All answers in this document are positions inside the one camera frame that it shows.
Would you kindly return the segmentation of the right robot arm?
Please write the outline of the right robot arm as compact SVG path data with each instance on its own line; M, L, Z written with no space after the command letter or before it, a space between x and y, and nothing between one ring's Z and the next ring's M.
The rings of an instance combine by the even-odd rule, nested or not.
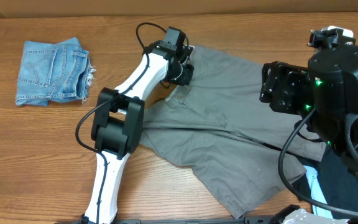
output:
M266 63L262 67L260 101L274 112L302 117L284 150L306 124L358 179L357 45L321 48L307 67Z

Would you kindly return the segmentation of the grey cargo shorts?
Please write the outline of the grey cargo shorts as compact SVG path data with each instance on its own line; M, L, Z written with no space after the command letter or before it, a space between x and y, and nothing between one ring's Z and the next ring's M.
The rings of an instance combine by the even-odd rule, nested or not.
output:
M239 218L284 189L278 157L300 117L259 100L260 64L197 46L189 85L176 87L144 114L141 144L189 166Z

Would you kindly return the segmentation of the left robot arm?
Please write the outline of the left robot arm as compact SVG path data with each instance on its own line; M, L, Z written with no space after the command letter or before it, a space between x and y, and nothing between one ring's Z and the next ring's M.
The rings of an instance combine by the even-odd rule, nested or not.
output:
M115 89L103 88L95 108L91 138L96 153L96 174L91 200L81 223L112 223L125 164L139 145L145 101L161 81L189 84L194 67L189 63L194 46L148 47L142 61Z

